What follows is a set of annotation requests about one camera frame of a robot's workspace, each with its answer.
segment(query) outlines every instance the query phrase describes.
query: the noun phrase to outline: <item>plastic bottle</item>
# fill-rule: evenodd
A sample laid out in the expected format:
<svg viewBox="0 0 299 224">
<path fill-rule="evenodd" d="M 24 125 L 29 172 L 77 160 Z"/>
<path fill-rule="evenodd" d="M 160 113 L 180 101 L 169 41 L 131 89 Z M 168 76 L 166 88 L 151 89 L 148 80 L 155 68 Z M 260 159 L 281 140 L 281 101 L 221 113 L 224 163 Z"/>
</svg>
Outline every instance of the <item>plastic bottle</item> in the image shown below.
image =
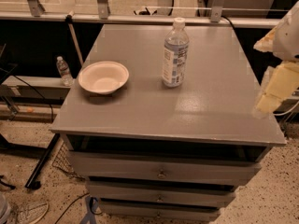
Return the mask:
<svg viewBox="0 0 299 224">
<path fill-rule="evenodd" d="M 57 57 L 56 66 L 60 76 L 62 77 L 62 82 L 64 83 L 64 85 L 71 86 L 73 84 L 73 77 L 69 70 L 67 62 L 64 60 L 62 56 Z"/>
<path fill-rule="evenodd" d="M 172 31 L 164 41 L 163 82 L 167 87 L 179 86 L 185 75 L 189 38 L 185 19 L 175 18 Z"/>
</svg>

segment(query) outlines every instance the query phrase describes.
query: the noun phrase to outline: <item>paper bowl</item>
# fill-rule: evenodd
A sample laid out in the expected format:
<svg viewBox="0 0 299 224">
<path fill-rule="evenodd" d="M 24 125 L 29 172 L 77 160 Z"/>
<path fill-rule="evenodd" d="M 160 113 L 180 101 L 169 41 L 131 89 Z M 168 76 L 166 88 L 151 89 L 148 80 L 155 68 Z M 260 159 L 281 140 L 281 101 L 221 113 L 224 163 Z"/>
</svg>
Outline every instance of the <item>paper bowl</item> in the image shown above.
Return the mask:
<svg viewBox="0 0 299 224">
<path fill-rule="evenodd" d="M 78 83 L 86 91 L 110 94 L 123 86 L 129 72 L 121 63 L 99 62 L 85 67 L 78 74 Z"/>
</svg>

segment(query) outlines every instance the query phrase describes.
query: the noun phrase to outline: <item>bottle cap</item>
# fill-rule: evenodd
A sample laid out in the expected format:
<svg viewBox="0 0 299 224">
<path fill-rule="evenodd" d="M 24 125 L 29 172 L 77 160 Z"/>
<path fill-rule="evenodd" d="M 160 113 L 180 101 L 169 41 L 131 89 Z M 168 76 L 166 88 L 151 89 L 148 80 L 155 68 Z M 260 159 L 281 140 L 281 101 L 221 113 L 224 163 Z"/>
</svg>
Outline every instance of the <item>bottle cap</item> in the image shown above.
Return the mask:
<svg viewBox="0 0 299 224">
<path fill-rule="evenodd" d="M 175 28 L 184 28 L 185 27 L 185 19 L 175 18 L 174 27 Z"/>
</svg>

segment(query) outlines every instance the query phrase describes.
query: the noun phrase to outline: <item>floor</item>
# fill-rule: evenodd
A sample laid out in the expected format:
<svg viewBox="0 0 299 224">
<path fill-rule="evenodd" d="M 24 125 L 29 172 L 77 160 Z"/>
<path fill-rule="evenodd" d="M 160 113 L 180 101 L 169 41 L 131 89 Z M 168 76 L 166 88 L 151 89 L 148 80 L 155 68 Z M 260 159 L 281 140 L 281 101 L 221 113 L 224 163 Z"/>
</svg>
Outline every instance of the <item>floor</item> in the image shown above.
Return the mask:
<svg viewBox="0 0 299 224">
<path fill-rule="evenodd" d="M 0 133 L 16 144 L 46 147 L 53 133 L 50 123 L 32 121 L 0 120 Z M 286 134 L 288 144 L 273 148 L 262 160 L 262 170 L 246 186 L 236 190 L 236 198 L 224 209 L 213 224 L 271 223 L 295 224 L 299 222 L 299 123 L 289 123 Z M 41 188 L 29 190 L 24 187 L 36 167 L 37 158 L 25 158 L 0 152 L 0 174 L 4 180 L 17 188 L 9 190 L 0 186 L 8 201 L 20 205 L 38 200 L 48 200 L 50 209 L 39 222 L 55 223 L 66 207 L 76 198 L 87 193 L 84 181 L 68 177 L 53 166 L 62 147 L 59 140 L 50 159 L 39 175 Z M 199 224 L 196 221 L 157 219 L 150 217 L 118 217 L 87 215 L 86 197 L 77 200 L 63 215 L 59 223 L 105 223 L 105 224 Z"/>
</svg>

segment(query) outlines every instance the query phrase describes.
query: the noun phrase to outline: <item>shoe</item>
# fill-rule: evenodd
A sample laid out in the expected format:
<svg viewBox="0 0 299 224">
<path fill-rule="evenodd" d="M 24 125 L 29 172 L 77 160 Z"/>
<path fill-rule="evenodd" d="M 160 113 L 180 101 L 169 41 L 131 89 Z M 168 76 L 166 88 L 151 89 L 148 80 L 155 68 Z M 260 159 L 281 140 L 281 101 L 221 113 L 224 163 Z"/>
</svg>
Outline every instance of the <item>shoe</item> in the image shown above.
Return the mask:
<svg viewBox="0 0 299 224">
<path fill-rule="evenodd" d="M 48 202 L 35 202 L 20 206 L 16 224 L 35 224 L 45 216 L 48 208 Z"/>
<path fill-rule="evenodd" d="M 11 207 L 6 197 L 0 193 L 0 224 L 6 223 L 10 216 Z"/>
</svg>

